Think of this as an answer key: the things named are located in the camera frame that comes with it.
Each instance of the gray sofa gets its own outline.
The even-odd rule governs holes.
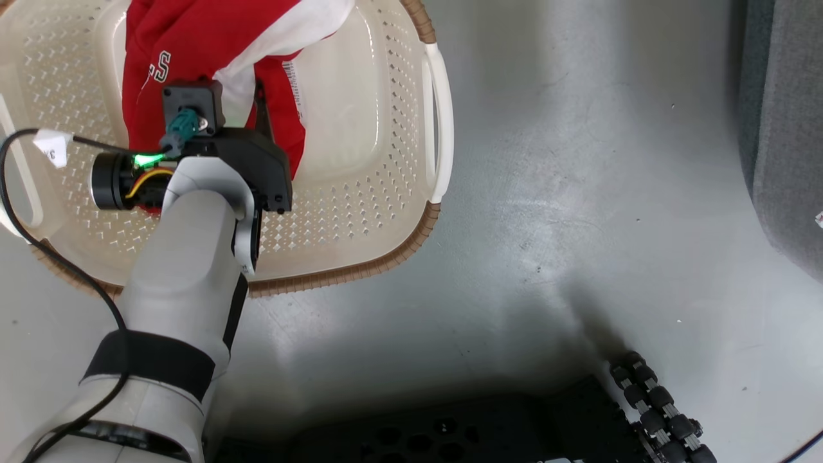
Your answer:
[[[823,282],[823,0],[749,0],[740,105],[742,167],[760,224]]]

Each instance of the teal connector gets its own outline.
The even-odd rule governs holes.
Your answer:
[[[165,128],[165,135],[160,139],[160,146],[170,147],[166,157],[176,159],[183,153],[183,145],[200,132],[200,119],[194,110],[185,109],[177,113],[177,117]]]

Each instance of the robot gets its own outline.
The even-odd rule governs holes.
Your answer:
[[[165,152],[102,153],[90,178],[101,209],[161,213],[119,298],[128,330],[105,336],[74,399],[10,463],[204,462],[203,426],[229,365],[263,211],[291,211],[291,176],[262,88],[255,130],[223,127],[219,82],[175,83],[163,98]],[[35,454],[112,393],[82,429]]]

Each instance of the shiny floor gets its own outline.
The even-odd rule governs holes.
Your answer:
[[[823,428],[823,286],[769,246],[737,159],[743,6],[429,1],[458,143],[434,234],[388,274],[248,302],[210,429],[273,441],[541,393],[626,347],[722,462],[778,461]],[[0,249],[6,455],[114,323],[19,241]]]

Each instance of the black cable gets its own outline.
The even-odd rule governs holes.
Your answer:
[[[782,459],[780,463],[793,463],[793,461],[797,461],[798,458],[803,456],[809,449],[814,447],[818,442],[823,439],[823,431],[817,433],[816,436],[812,437],[809,442],[803,445],[803,447],[798,448],[792,455],[787,456],[786,458]]]
[[[0,146],[0,200],[2,200],[2,205],[6,209],[9,221],[12,223],[12,225],[15,227],[18,233],[20,233],[26,240],[28,240],[28,242],[31,243],[32,246],[42,251],[44,254],[46,254],[53,260],[56,260],[68,271],[75,274],[83,282],[91,286],[91,288],[94,289],[95,292],[97,292],[97,294],[100,295],[100,297],[103,299],[103,302],[105,302],[106,306],[109,307],[111,315],[114,317],[114,321],[117,323],[118,331],[120,331],[121,334],[123,334],[123,336],[121,336],[123,338],[123,368],[122,373],[120,373],[120,378],[117,381],[117,384],[114,386],[111,392],[103,398],[103,400],[101,400],[97,405],[89,409],[89,411],[85,412],[74,421],[63,426],[60,426],[59,428],[56,428],[53,431],[54,434],[51,437],[49,437],[49,439],[47,439],[45,442],[43,442],[42,445],[38,446],[37,443],[40,442],[38,441],[31,448],[28,456],[26,456],[26,458],[23,460],[23,463],[33,463],[38,458],[40,458],[45,452],[47,452],[51,447],[53,447],[54,444],[59,442],[60,439],[66,437],[70,433],[83,429],[89,423],[89,420],[91,420],[92,417],[98,414],[103,408],[105,408],[106,405],[110,404],[111,401],[114,400],[114,397],[116,397],[117,394],[119,394],[120,391],[123,390],[123,387],[126,386],[126,381],[128,380],[128,343],[126,340],[128,337],[125,335],[128,331],[128,328],[126,328],[126,322],[123,319],[123,315],[120,313],[120,310],[117,308],[117,304],[114,303],[114,300],[112,300],[109,294],[106,293],[105,289],[103,289],[103,287],[100,286],[100,284],[97,283],[89,274],[84,272],[75,264],[66,260],[66,258],[62,257],[56,251],[52,250],[51,248],[49,248],[48,246],[44,245],[36,238],[34,238],[20,222],[20,219],[17,217],[17,215],[14,212],[14,208],[12,207],[12,201],[9,199],[8,187],[6,184],[6,158],[8,157],[9,149],[12,146],[12,143],[14,143],[18,138],[26,135],[34,135],[37,133],[37,131],[38,129],[19,130],[10,135],[6,139],[6,141],[3,142],[2,146]],[[73,141],[110,152],[127,154],[129,156],[145,154],[121,147],[111,146],[106,143],[100,143],[95,140],[90,140],[89,138],[83,138],[78,136],[74,136]]]

